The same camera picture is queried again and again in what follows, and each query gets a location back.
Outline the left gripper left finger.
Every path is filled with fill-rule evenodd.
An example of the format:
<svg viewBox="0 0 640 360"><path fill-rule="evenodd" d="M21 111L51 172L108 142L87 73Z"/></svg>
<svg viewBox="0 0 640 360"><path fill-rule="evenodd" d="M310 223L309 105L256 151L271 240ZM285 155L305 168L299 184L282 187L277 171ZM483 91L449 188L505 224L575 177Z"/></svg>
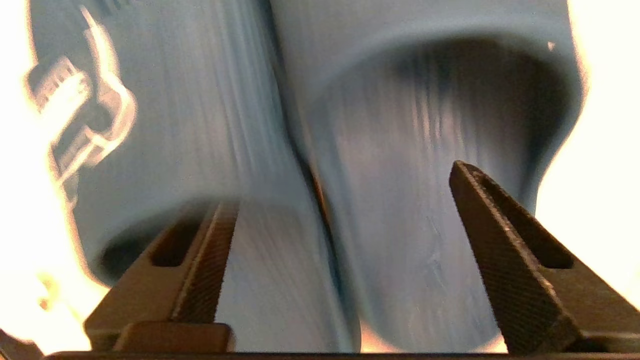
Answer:
<svg viewBox="0 0 640 360"><path fill-rule="evenodd" d="M131 264L84 324L95 352L227 353L217 309L237 202L192 205Z"/></svg>

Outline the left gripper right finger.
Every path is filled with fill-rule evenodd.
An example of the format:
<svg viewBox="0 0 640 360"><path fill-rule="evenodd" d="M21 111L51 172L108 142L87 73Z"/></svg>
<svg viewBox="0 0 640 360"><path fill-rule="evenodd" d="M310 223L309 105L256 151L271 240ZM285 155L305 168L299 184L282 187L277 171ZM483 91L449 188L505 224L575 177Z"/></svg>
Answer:
<svg viewBox="0 0 640 360"><path fill-rule="evenodd" d="M477 166L455 207L509 353L638 353L639 311Z"/></svg>

